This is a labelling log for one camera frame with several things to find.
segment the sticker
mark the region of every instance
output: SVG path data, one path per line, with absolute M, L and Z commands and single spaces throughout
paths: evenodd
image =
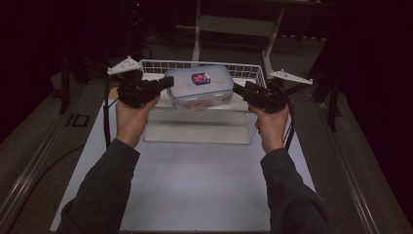
M 210 78 L 206 73 L 198 73 L 192 75 L 192 81 L 197 86 L 210 84 Z

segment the dark background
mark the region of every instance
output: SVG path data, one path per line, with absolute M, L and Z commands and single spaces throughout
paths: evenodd
M 175 24 L 194 23 L 195 1 L 139 3 L 140 8 L 135 9 L 134 1 L 2 1 L 0 141 L 53 92 L 49 77 L 60 71 L 63 55 L 69 55 L 71 68 L 78 70 L 78 81 L 87 82 L 85 67 L 74 52 L 102 63 L 114 55 L 139 59 L 141 45 L 128 42 L 143 43 L 149 24 L 173 38 Z M 224 6 L 232 9 L 226 12 L 234 16 L 256 12 L 229 6 Z M 219 14 L 222 7 L 216 7 L 206 9 Z M 347 95 L 395 197 L 413 223 L 412 3 L 360 1 L 351 7 L 339 19 L 336 15 L 319 18 L 317 11 L 312 12 L 312 19 L 318 18 L 316 24 L 325 23 L 322 31 L 300 23 L 297 18 L 303 10 L 293 8 L 281 31 L 298 35 L 298 39 L 328 37 L 310 75 L 328 73 L 339 78 L 341 92 Z M 328 29 L 336 23 L 331 33 Z

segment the hand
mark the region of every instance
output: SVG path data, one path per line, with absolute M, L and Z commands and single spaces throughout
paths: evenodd
M 150 100 L 140 108 L 132 108 L 120 100 L 116 103 L 116 139 L 135 148 L 148 123 L 148 114 L 160 97 Z
M 265 153 L 284 148 L 283 136 L 288 120 L 288 105 L 286 105 L 283 110 L 274 114 L 267 114 L 260 108 L 250 104 L 248 106 L 258 117 L 255 127 L 261 135 L 262 148 Z

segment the metal rail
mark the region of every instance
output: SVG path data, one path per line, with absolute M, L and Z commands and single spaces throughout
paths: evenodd
M 78 102 L 83 91 L 85 91 L 85 88 L 86 87 L 78 86 L 77 92 L 74 92 L 74 96 L 72 95 L 72 103 Z M 15 217 L 16 210 L 19 208 L 21 202 L 29 191 L 33 180 L 38 175 L 42 163 L 47 158 L 52 146 L 55 143 L 55 140 L 60 133 L 60 129 L 67 122 L 73 109 L 74 104 L 69 104 L 65 113 L 56 119 L 54 125 L 49 130 L 42 143 L 39 145 L 31 161 L 26 166 L 24 171 L 19 175 L 11 191 L 3 201 L 3 204 L 0 207 L 0 233 L 7 233 L 10 229 L 10 225 L 13 219 L 17 218 Z
M 366 199 L 357 183 L 355 174 L 350 166 L 349 161 L 347 160 L 346 153 L 344 152 L 343 148 L 341 147 L 340 139 L 337 135 L 331 132 L 331 129 L 327 123 L 326 119 L 326 107 L 324 104 L 316 104 L 316 109 L 319 112 L 321 119 L 323 120 L 322 123 L 324 125 L 325 131 L 329 134 L 330 138 L 333 141 L 334 149 L 337 152 L 338 159 L 340 162 L 340 169 L 343 173 L 344 180 L 347 183 L 347 187 L 349 188 L 350 195 L 353 198 L 355 203 L 358 215 L 360 217 L 361 223 L 364 227 L 365 233 L 368 234 L 380 234 L 379 228 L 377 227 L 377 223 L 374 220 L 374 217 L 368 207 Z

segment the person's left hand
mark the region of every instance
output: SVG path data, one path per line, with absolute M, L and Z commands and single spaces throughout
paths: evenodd
M 147 102 L 140 108 L 132 108 L 120 100 L 116 103 L 116 139 L 135 148 L 148 123 L 148 114 L 160 97 Z

